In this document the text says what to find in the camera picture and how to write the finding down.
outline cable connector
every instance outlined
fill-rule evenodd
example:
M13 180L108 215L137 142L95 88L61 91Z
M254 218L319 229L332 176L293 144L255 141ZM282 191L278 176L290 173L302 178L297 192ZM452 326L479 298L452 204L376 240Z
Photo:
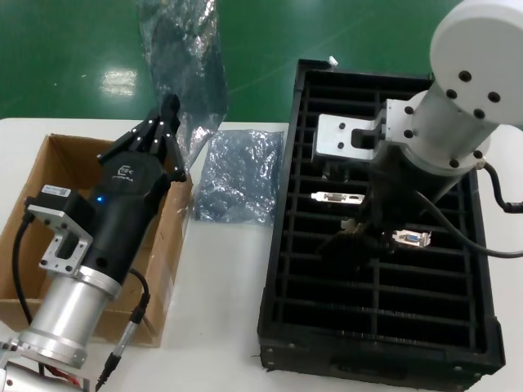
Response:
M141 285L144 289L144 292L141 294L140 302L138 303L136 308L134 308L134 310L132 311L131 317L129 317L129 322L127 323L127 326L125 327L125 331L123 331L120 341L114 347L114 350L107 358L107 361L105 361L104 370L100 374L100 378L98 379L98 382L96 383L96 390L100 390L100 388L109 379L111 373L118 366L120 359L122 359L123 351L125 350L127 345L131 342L131 339L134 336L135 331L138 329L138 324L141 323L141 320L145 316L145 311L147 310L147 305L149 304L149 300L150 300L149 285L147 284L147 281L145 280L144 276L133 268L131 268L129 273L135 275L140 280Z
M100 378L98 379L98 383L96 384L96 390L100 390L100 388L107 382L111 373L120 363L120 359L122 359L122 357L117 357L113 353L109 355L109 357L105 361L104 370L100 374Z

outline green floor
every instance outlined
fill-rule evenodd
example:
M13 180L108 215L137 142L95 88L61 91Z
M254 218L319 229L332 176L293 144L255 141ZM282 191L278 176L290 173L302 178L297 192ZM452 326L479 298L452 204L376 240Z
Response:
M430 71L459 0L218 0L228 121L287 122L297 59ZM134 0L0 0L0 118L143 118L155 105Z

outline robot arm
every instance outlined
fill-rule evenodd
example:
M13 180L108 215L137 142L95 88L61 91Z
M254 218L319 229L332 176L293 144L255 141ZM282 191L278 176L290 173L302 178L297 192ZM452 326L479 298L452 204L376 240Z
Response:
M329 258L363 252L365 259L391 251L393 239L401 239L395 232L427 210L414 191L435 203L469 171L483 168L490 134L500 124L523 124L521 53L522 2L466 0L434 34L436 80L428 91L387 100L372 121L320 115L313 160L349 171L365 166L370 176L359 215L320 252ZM410 244L421 245L422 234L404 233L400 243L409 245L409 236Z
M54 279L29 328L17 339L0 343L0 391L80 390L12 363L20 356L80 376L82 390L95 390L78 372L87 357L86 344L107 302L118 297L171 182L186 180L176 142L179 107L178 98L168 96L161 114L151 112L98 156L102 178L88 200L71 189L50 185L36 198L26 200L23 226L36 217L55 233L40 262ZM166 158L170 171L165 169ZM146 282L142 284L141 303L96 390L118 363L143 318L149 294Z

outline metal bracket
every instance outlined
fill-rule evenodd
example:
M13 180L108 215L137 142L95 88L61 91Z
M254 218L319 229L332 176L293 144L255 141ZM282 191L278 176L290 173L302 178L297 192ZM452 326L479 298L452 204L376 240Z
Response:
M85 372L82 372L74 367L65 365L62 362L55 361L54 359L50 359L44 355L38 354L34 351L32 351L29 347L25 347L24 345L18 345L20 342L18 340L11 340L9 343L3 343L0 341L0 380L2 379L2 373L4 373L7 370L7 375L9 375L9 369L7 368L8 364L13 364L13 360L16 360L18 358L27 358L33 360L35 363L42 363L44 365L49 365L54 368L57 368L58 370L62 372L66 372L74 377L76 377L80 384L82 385L80 389L82 392L95 392L95 383L91 382L89 378L86 377ZM25 374L32 375L34 373L33 371L27 369L27 372ZM38 383L37 387L42 392L56 392L59 390L60 392L63 390L70 390L71 391L77 391L79 390L77 386L74 385L66 385L65 383L60 383L60 386L63 386L63 388L56 388L56 379L50 378L50 377L41 377L37 373L34 373L38 378L36 379L36 383ZM27 377L26 382L31 382L31 380Z
M318 118L318 129L314 134L314 157L321 158L344 158L369 162L373 160L377 149L362 149L352 145L352 132L357 131L381 131L382 113L374 120L362 120L320 114Z
M333 194L330 192L316 192L311 194L311 198L318 202L361 204L364 199L363 194Z
M431 244L432 233L418 233L410 230L397 230L392 238L403 245L410 247L428 247Z
M54 274L75 275L82 264L87 249L91 246L91 235L63 211L34 205L30 205L27 209L55 232L55 237L47 247L42 261L40 261L40 267ZM70 234L78 238L78 243L69 258L60 258L58 254Z

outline white table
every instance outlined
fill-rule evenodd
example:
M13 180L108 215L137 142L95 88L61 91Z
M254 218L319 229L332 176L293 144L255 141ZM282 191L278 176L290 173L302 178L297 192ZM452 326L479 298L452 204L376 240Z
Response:
M0 121L0 229L5 225L46 134L116 139L136 121L5 119ZM281 123L224 123L221 129L285 131ZM489 161L498 169L503 195L523 200L523 134L504 128L493 137ZM194 164L195 184L204 153ZM490 247L523 249L523 216L503 214L492 186L480 173L481 202ZM401 392L407 389L356 381L266 372L259 358L257 319L269 260L271 229L191 220L158 349L127 349L105 390L143 392ZM494 308L503 327L507 366L486 376L472 392L523 390L523 260L490 260ZM12 335L0 324L0 340ZM112 350L91 344L86 368L97 375Z

